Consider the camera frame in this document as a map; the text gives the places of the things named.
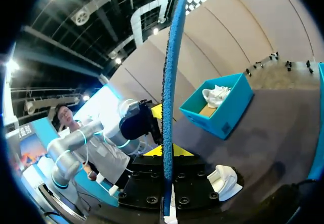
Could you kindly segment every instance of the white t-shirt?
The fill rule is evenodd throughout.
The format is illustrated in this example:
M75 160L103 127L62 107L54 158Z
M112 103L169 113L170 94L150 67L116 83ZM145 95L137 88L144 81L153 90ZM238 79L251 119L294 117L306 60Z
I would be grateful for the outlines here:
M125 171L130 157L117 148L115 144L103 140L98 136L92 137L88 143L89 162L94 164L98 171L109 182L115 184ZM87 160L87 145L73 151L82 163Z

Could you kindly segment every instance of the man's hand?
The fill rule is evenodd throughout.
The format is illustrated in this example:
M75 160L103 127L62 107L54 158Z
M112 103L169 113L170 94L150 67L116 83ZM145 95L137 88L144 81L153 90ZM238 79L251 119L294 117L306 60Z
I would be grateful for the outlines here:
M94 171L90 172L90 173L88 174L88 179L91 180L91 181L96 181L96 179L97 179L97 174L96 174Z
M97 174L92 171L91 167L89 165L86 165L84 167L84 171L87 173L88 179L91 181L96 181L97 179Z

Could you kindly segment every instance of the yellow marking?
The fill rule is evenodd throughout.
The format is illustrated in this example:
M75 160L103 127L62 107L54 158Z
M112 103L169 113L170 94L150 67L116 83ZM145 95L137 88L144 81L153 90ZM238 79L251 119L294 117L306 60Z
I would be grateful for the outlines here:
M186 151L185 149L177 146L176 144L173 144L173 154L175 157L178 157L180 155L183 156L193 156L192 153ZM162 151L161 151L161 145L158 147L154 148L153 150L149 151L148 153L144 154L145 156L162 156Z
M162 104L159 104L151 108L153 117L157 119L162 119Z

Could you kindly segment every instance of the man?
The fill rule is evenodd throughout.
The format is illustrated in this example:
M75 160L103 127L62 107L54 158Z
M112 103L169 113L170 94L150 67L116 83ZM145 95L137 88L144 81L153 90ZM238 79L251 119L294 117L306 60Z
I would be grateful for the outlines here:
M74 132L87 124L74 120L72 111L65 104L57 105L55 113L60 123L68 127L70 132ZM87 145L89 159L84 171L87 173L88 179L95 181L100 172L111 184L124 189L131 174L129 170L132 163L130 157L118 149L116 145L106 143L96 136L91 138ZM86 147L86 145L83 145L73 151L83 164L86 163L87 158Z

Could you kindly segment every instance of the blue foam pole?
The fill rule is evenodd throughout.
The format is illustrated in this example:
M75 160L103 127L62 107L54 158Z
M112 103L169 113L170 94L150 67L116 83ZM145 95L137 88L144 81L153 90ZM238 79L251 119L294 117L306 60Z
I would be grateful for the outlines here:
M166 63L164 67L163 102L162 102L162 132L163 132L163 165L164 165L164 216L170 215L170 203L173 181L173 147L172 147L172 123L173 101L177 77L177 66L185 23L186 0L178 0L174 17L170 27L167 47Z

